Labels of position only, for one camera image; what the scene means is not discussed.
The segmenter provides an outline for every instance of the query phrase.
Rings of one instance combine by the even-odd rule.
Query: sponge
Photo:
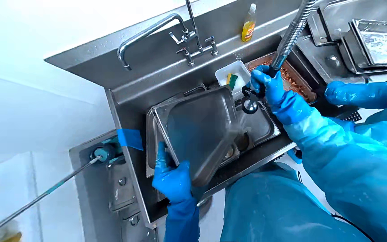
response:
[[[231,91],[234,89],[235,82],[237,81],[238,76],[229,73],[228,76],[226,77],[226,84],[229,84],[229,87],[231,88]]]

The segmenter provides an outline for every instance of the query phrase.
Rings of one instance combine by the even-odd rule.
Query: flexible metal hose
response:
[[[303,0],[301,2],[297,16],[292,20],[291,24],[286,30],[285,35],[283,36],[282,41],[279,44],[279,47],[277,48],[277,53],[274,55],[270,64],[268,75],[272,77],[276,76],[276,73],[282,67],[286,58],[292,51],[293,46],[297,43],[298,37],[307,24],[307,17],[309,16],[310,11],[315,3],[316,0]]]

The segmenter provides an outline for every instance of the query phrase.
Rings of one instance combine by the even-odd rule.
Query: faucet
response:
[[[196,24],[195,24],[194,14],[192,12],[191,3],[189,2],[189,0],[186,0],[186,6],[187,6],[187,10],[189,12],[189,16],[191,17],[191,20],[192,20],[193,31],[189,32],[189,30],[186,28],[186,26],[183,22],[183,19],[180,17],[180,15],[178,15],[176,13],[172,13],[172,14],[166,16],[164,19],[158,21],[157,23],[153,24],[152,26],[148,27],[147,29],[141,31],[140,33],[132,36],[128,40],[121,43],[121,45],[119,46],[119,49],[117,50],[117,57],[123,63],[124,67],[128,71],[131,71],[132,68],[129,66],[129,64],[125,60],[126,48],[128,48],[130,45],[133,45],[134,43],[138,42],[139,40],[142,40],[145,37],[149,36],[154,31],[160,29],[161,27],[163,27],[164,25],[173,21],[174,19],[177,19],[180,22],[180,24],[183,27],[182,32],[184,34],[181,36],[181,39],[178,40],[177,37],[174,36],[174,34],[172,32],[169,32],[169,35],[176,42],[176,44],[179,45],[181,43],[187,43],[187,42],[191,41],[192,39],[196,39],[196,45],[198,47],[198,51],[191,54],[186,49],[186,47],[183,47],[182,49],[180,49],[179,51],[176,52],[177,54],[179,54],[179,53],[184,54],[188,65],[193,66],[194,65],[193,58],[201,56],[205,52],[210,51],[213,56],[218,55],[218,49],[216,46],[216,41],[214,40],[214,36],[211,36],[205,40],[206,43],[210,43],[209,46],[207,46],[205,48],[202,47],[201,42],[200,42],[200,35],[198,33],[198,28],[196,27]]]

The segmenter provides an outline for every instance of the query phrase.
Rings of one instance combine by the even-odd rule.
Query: blue tape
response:
[[[117,136],[121,146],[129,146],[135,149],[144,150],[139,130],[118,129]]]

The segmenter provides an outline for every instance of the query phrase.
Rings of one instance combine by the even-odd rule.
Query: dish soap bottle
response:
[[[249,13],[244,20],[243,31],[241,33],[241,40],[244,42],[250,41],[253,35],[253,30],[255,29],[256,23],[256,4],[252,3],[250,5]]]

